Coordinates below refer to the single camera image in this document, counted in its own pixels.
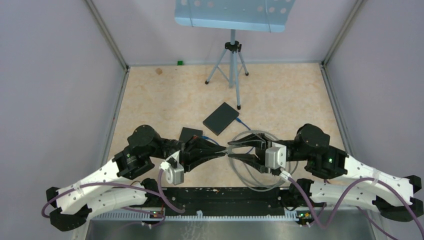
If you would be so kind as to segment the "black mat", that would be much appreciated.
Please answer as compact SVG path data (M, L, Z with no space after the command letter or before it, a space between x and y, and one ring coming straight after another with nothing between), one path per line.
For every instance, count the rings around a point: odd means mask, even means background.
M201 137L203 135L203 131L200 129L194 129L189 127L183 127L179 136L179 141L186 143L193 136Z

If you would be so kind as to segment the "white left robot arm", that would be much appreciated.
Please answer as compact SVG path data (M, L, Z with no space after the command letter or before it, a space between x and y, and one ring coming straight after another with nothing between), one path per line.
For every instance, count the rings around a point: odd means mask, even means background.
M184 182L184 174L209 160L225 156L224 146L194 135L188 141L161 137L150 125L140 125L127 138L127 146L106 164L79 181L46 191L52 211L42 211L56 229L66 232L92 218L130 206L156 206L160 200L182 214L165 196L160 179L169 184ZM161 159L158 179L146 183L137 178L155 168L152 158Z

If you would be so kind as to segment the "black network switch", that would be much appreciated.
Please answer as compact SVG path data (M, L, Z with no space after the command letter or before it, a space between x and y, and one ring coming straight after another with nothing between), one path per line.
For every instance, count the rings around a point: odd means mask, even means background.
M212 133L219 136L239 115L236 109L223 102L202 123Z

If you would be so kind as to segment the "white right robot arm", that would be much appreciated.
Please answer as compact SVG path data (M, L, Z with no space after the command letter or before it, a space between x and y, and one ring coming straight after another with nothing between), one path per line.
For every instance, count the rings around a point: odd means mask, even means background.
M366 165L331 146L330 136L310 123L300 127L293 140L251 133L229 145L254 148L253 154L229 157L289 182L296 205L355 206L397 222L414 221L424 214L423 201L414 196L422 188L420 177L398 177Z

